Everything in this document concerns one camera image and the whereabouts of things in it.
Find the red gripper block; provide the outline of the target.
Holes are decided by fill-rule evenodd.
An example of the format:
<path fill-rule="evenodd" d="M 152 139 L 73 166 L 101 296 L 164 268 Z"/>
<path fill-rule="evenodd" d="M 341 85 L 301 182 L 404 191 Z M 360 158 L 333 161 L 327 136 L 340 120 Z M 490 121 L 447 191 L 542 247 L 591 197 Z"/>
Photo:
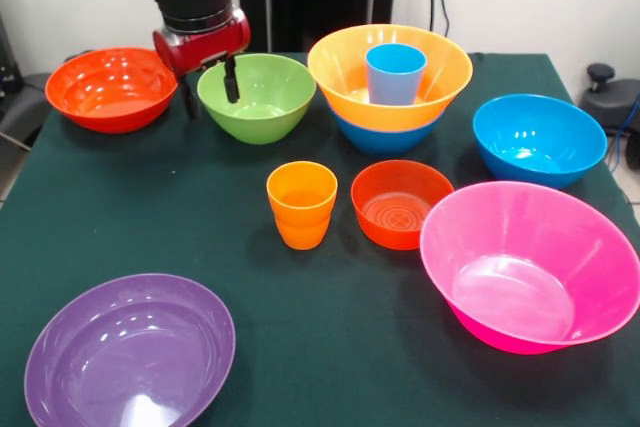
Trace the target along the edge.
<path fill-rule="evenodd" d="M 189 74 L 202 66 L 224 61 L 224 87 L 230 103 L 240 98 L 236 77 L 235 54 L 245 50 L 250 43 L 250 26 L 245 13 L 234 9 L 228 22 L 205 33 L 178 34 L 162 28 L 153 32 L 157 54 L 166 67 L 178 77 L 178 85 L 186 112 L 191 120 L 201 116 L 197 89 Z"/>

